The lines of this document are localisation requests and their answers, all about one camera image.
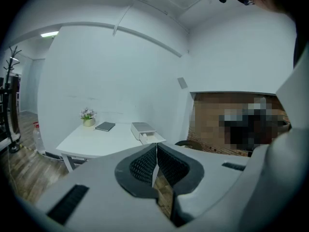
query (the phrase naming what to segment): potted plant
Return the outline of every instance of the potted plant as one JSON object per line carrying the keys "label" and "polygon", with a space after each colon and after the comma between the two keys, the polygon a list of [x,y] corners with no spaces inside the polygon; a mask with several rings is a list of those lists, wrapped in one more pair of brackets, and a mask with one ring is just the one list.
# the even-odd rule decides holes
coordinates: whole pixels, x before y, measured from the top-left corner
{"label": "potted plant", "polygon": [[96,121],[95,121],[95,117],[96,117],[97,113],[95,113],[92,109],[88,109],[85,108],[80,112],[80,117],[83,120],[83,125],[90,127],[93,126]]}

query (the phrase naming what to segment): white table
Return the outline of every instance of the white table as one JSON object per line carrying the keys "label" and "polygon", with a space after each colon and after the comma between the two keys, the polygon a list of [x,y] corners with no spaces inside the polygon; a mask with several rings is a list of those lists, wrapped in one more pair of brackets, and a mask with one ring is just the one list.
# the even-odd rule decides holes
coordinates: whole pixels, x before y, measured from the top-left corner
{"label": "white table", "polygon": [[69,172],[75,169],[72,157],[97,158],[142,145],[131,132],[131,124],[117,123],[110,131],[80,125],[59,146]]}

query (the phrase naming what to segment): wooden floor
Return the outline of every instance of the wooden floor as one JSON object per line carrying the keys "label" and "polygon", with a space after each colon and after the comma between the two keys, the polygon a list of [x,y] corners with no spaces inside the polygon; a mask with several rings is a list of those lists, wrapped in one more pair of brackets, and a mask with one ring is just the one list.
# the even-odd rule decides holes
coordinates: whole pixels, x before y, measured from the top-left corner
{"label": "wooden floor", "polygon": [[[25,147],[14,154],[5,151],[0,155],[1,167],[13,190],[32,204],[36,203],[48,187],[69,173],[64,162],[47,158],[34,150],[32,123],[36,121],[38,121],[36,114],[21,112],[18,121],[21,132],[20,143]],[[170,217],[173,192],[161,171],[154,188],[159,192],[159,208]]]}

